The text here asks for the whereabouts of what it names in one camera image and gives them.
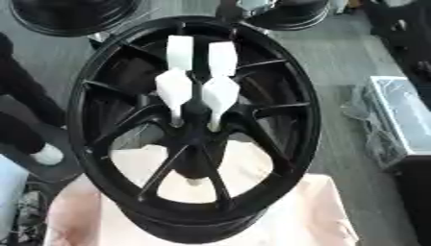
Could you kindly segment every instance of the pink cloth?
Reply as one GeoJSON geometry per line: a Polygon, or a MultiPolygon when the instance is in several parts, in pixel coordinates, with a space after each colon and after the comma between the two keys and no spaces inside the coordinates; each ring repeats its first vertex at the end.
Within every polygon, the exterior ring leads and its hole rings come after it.
{"type": "MultiPolygon", "coordinates": [[[[222,177],[227,177],[225,183],[229,184],[229,188],[232,187],[234,193],[244,192],[247,182],[259,181],[270,171],[262,165],[268,161],[267,157],[256,146],[230,141],[228,150],[223,163],[228,162],[229,166],[239,164],[236,170],[226,171],[222,163],[220,172],[226,172],[222,177]],[[255,173],[247,173],[245,178],[240,178],[239,175],[245,173],[241,164],[250,165],[250,161],[261,166],[255,173]]],[[[165,150],[159,146],[147,146],[138,150],[116,151],[112,158],[121,167],[123,174],[141,185],[145,182],[141,174],[149,173],[150,176],[151,171],[148,170],[157,168],[157,164],[151,163],[161,162],[165,158],[165,150]],[[145,165],[142,165],[141,160],[145,160],[145,165]]],[[[194,201],[193,197],[202,199],[201,195],[209,182],[202,180],[200,185],[190,191],[190,186],[178,174],[168,177],[172,181],[164,182],[159,192],[169,195],[169,188],[176,185],[176,193],[187,197],[187,201],[194,201]]],[[[135,226],[85,176],[59,194],[51,206],[47,223],[49,229],[44,246],[182,245],[159,239],[135,226]]],[[[345,214],[333,180],[328,176],[309,174],[249,229],[208,245],[352,246],[357,241],[358,236],[345,214]]]]}

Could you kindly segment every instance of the gray floor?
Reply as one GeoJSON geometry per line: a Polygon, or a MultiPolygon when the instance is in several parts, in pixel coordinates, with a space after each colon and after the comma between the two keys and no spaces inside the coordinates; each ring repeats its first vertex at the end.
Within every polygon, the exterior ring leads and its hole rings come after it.
{"type": "MultiPolygon", "coordinates": [[[[85,38],[43,37],[20,27],[0,1],[0,31],[15,44],[15,56],[65,107],[73,80],[91,55],[85,38]]],[[[155,10],[140,21],[175,14],[213,14],[217,1],[148,0],[141,11],[155,10]]],[[[393,180],[364,152],[357,122],[342,116],[340,104],[353,85],[370,75],[400,75],[378,39],[369,35],[365,17],[330,16],[313,29],[271,35],[303,64],[315,83],[323,132],[311,172],[334,178],[347,212],[367,246],[415,246],[393,180]]]]}

